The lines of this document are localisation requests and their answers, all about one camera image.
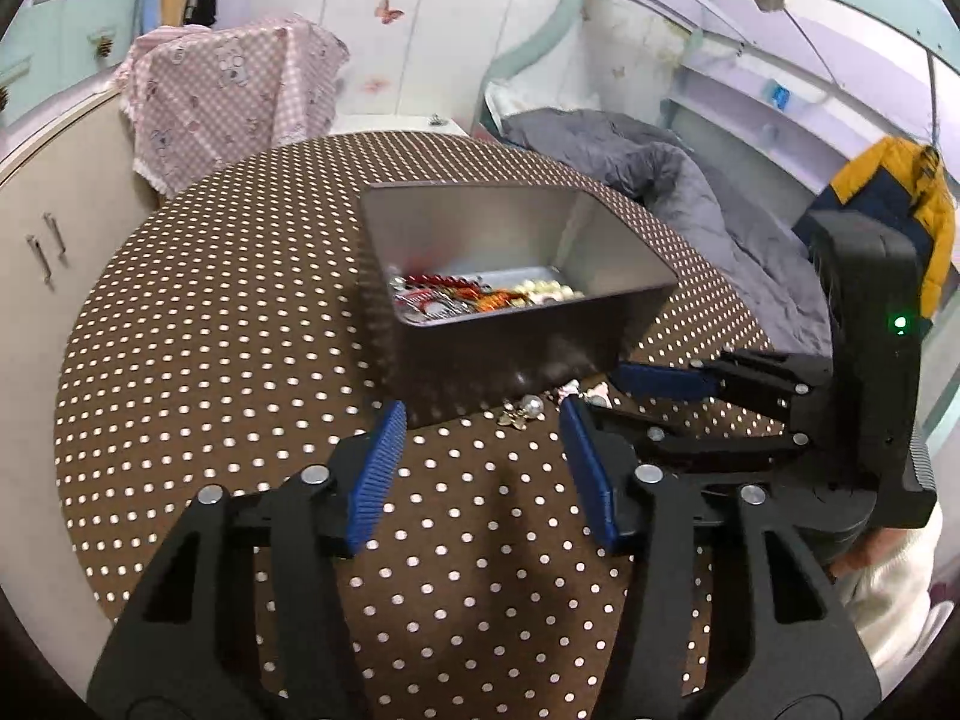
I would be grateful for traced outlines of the gold red charm pendant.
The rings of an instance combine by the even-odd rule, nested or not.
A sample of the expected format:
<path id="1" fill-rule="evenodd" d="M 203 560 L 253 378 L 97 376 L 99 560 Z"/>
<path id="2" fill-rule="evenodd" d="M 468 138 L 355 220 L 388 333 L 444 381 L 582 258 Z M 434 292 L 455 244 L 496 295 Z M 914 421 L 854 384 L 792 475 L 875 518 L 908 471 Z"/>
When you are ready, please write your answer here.
<path id="1" fill-rule="evenodd" d="M 475 310 L 480 314 L 494 312 L 495 310 L 517 309 L 517 307 L 526 307 L 529 304 L 523 293 L 509 291 L 509 289 L 496 289 L 488 293 L 478 294 L 478 298 L 473 301 Z"/>

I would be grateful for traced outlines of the grey duvet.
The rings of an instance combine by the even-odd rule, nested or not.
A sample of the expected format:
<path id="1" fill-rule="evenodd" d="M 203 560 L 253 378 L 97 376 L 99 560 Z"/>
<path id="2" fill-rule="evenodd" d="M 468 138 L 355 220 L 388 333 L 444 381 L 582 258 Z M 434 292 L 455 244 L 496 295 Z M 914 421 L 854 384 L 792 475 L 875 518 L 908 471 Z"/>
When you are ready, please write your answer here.
<path id="1" fill-rule="evenodd" d="M 625 114 L 551 107 L 505 117 L 500 133 L 643 205 L 724 275 L 779 351 L 832 352 L 807 247 L 674 133 Z"/>

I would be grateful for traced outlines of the dark metal tin box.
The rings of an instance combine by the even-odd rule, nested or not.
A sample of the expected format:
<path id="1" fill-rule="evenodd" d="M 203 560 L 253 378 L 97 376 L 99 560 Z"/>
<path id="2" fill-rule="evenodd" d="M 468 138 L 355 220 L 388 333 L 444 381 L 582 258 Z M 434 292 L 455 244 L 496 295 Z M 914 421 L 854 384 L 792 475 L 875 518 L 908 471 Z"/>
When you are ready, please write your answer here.
<path id="1" fill-rule="evenodd" d="M 597 193 L 379 184 L 359 195 L 359 295 L 387 394 L 415 426 L 612 371 L 679 277 Z M 480 293 L 529 304 L 480 314 Z"/>

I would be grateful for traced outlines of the navy yellow jacket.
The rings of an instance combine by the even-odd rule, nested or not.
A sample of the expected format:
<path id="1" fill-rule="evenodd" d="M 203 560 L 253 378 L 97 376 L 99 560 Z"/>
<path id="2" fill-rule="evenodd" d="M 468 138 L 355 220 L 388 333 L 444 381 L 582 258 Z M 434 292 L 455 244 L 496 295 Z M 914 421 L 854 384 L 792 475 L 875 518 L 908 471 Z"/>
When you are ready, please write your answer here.
<path id="1" fill-rule="evenodd" d="M 934 319 L 955 244 L 955 205 L 934 146 L 884 137 L 848 161 L 794 224 L 804 244 L 811 242 L 812 215 L 819 211 L 857 211 L 903 232 L 923 270 L 919 314 Z"/>

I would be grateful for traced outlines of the brown polka dot tablecloth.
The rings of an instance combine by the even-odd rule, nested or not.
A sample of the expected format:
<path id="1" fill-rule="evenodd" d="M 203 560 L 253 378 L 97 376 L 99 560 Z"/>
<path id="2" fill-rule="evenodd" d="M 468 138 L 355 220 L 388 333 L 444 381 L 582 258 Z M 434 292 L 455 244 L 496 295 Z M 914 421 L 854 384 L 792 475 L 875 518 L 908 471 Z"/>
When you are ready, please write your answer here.
<path id="1" fill-rule="evenodd" d="M 107 616 L 202 486 L 260 493 L 373 426 L 359 195 L 423 181 L 579 176 L 455 135 L 335 135 L 208 177 L 110 259 L 53 423 L 65 525 Z M 373 541 L 338 569 L 374 713 L 587 717 L 629 572 L 586 533 L 553 416 L 517 429 L 487 406 L 415 429 Z"/>

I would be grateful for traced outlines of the white wardrobe butterfly stickers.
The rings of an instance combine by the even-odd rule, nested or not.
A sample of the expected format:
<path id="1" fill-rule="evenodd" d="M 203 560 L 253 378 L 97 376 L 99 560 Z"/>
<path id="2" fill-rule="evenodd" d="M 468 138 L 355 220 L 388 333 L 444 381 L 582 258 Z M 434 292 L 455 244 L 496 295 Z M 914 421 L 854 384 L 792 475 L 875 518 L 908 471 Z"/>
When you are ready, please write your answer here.
<path id="1" fill-rule="evenodd" d="M 299 13 L 347 44 L 342 115 L 438 114 L 467 128 L 494 59 L 558 0 L 245 0 L 252 16 Z"/>

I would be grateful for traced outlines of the pink bear patterned cloth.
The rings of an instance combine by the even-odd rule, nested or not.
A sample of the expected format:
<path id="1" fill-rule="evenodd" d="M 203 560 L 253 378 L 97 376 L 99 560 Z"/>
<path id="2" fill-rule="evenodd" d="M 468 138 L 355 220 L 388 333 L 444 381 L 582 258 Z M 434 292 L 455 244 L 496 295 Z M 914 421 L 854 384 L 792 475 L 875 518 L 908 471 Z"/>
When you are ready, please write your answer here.
<path id="1" fill-rule="evenodd" d="M 249 156 L 322 137 L 348 62 L 342 39 L 299 15 L 137 37 L 112 76 L 133 171 L 172 199 Z"/>

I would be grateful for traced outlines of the teal drawer unit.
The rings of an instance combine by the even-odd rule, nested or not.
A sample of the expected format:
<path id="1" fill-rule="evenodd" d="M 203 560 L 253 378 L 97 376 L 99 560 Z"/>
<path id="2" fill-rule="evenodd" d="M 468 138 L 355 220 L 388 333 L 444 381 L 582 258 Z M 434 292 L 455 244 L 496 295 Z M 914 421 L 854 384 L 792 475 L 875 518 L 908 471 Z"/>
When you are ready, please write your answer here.
<path id="1" fill-rule="evenodd" d="M 117 65 L 137 0 L 49 0 L 18 11 L 2 39 L 2 125 Z"/>

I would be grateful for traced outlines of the lilac wall shelf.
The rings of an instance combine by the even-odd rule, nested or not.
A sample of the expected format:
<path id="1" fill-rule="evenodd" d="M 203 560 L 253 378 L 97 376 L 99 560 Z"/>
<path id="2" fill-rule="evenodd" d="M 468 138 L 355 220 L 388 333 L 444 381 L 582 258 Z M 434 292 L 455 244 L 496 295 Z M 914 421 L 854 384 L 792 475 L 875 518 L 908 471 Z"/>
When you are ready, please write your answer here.
<path id="1" fill-rule="evenodd" d="M 688 54 L 674 70 L 667 101 L 770 161 L 809 192 L 887 137 L 915 142 L 926 122 L 885 114 L 846 89 L 781 73 L 758 73 L 737 55 Z"/>

